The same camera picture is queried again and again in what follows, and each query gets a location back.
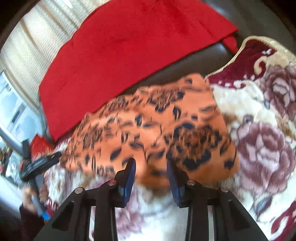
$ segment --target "curtain fold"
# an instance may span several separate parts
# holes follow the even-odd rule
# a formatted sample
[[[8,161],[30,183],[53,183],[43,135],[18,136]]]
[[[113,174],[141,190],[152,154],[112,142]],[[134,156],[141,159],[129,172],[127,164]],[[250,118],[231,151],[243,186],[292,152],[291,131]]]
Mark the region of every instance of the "curtain fold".
[[[38,112],[38,87],[59,49],[107,1],[41,0],[11,32],[1,50],[0,65],[32,110]]]

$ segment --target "orange floral fabric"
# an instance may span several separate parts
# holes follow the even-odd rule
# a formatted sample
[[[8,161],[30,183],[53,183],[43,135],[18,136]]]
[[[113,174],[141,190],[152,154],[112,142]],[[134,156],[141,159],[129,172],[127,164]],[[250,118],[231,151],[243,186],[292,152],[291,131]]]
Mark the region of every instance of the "orange floral fabric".
[[[61,165],[114,177],[130,157],[136,160],[135,182],[148,188],[169,186],[168,159],[203,184],[231,177],[239,159],[208,80],[191,74],[140,87],[86,114]]]

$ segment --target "red cushion cover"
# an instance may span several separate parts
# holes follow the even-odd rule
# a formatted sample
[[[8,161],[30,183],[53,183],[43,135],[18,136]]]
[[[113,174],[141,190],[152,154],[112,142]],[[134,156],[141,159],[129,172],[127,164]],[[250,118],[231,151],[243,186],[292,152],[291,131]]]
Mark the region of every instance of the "red cushion cover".
[[[111,0],[59,51],[40,87],[57,140],[148,75],[219,42],[237,27],[197,0]]]

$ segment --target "red object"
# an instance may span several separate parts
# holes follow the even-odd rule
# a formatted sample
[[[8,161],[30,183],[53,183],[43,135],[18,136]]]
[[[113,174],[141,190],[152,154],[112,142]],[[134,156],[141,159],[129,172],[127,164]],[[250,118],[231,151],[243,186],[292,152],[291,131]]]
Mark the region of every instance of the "red object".
[[[44,155],[49,155],[53,150],[54,147],[50,145],[43,137],[35,135],[31,144],[31,157],[32,160],[36,160]]]
[[[39,87],[51,136],[57,140],[86,112],[236,31],[197,0],[111,0],[60,49]]]

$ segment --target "floral blanket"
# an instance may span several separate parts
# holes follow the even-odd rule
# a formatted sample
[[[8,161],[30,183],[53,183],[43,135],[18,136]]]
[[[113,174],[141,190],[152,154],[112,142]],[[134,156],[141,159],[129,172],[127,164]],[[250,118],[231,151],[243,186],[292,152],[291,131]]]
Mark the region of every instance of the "floral blanket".
[[[240,170],[217,183],[228,187],[269,240],[284,241],[296,218],[296,58],[276,41],[249,37],[236,56],[208,76],[229,134],[237,146]],[[65,141],[56,150],[65,150]],[[105,178],[68,172],[59,164],[47,171],[52,213],[78,186],[100,186]],[[135,185],[125,209],[116,209],[119,240],[184,240],[187,209],[167,190]],[[214,240],[209,208],[210,240]],[[93,240],[94,212],[90,240]]]

